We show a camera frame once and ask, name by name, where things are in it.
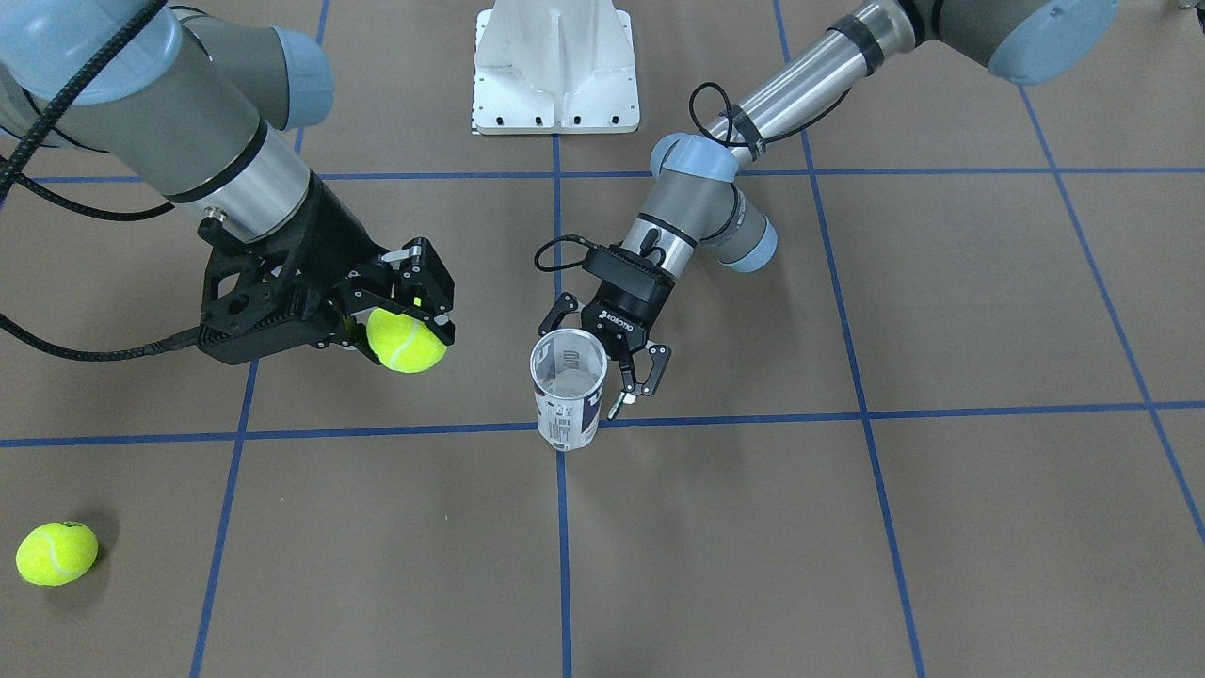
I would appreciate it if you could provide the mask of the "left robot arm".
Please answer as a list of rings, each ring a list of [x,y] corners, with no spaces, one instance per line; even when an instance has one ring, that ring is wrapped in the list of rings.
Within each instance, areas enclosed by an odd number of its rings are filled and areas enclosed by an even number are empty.
[[[586,409],[599,411],[609,365],[621,372],[617,407],[657,393],[671,350],[653,328],[696,250],[752,273],[770,261],[778,232],[736,185],[739,170],[769,146],[804,132],[899,53],[941,42],[1016,86],[1065,73],[1097,47],[1118,13],[1116,1],[868,1],[740,102],[725,102],[696,132],[662,138],[651,152],[654,185],[628,235],[584,244],[580,267],[598,279],[588,303],[564,293],[539,326],[530,372],[537,403],[552,390],[552,369],[594,375]]]

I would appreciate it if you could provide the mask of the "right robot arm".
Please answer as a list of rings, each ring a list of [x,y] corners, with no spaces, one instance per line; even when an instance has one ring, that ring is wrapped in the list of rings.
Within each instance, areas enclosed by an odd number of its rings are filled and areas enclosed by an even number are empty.
[[[2,132],[18,140],[2,191],[30,191],[78,214],[142,220],[178,211],[211,254],[196,328],[127,350],[72,350],[4,318],[36,350],[116,362],[196,347],[249,362],[301,344],[339,344],[422,372],[455,343],[455,282],[433,244],[374,243],[284,138],[318,124],[333,77],[310,36],[240,26],[167,1],[5,1]],[[108,153],[164,197],[107,212],[29,179],[42,146]]]

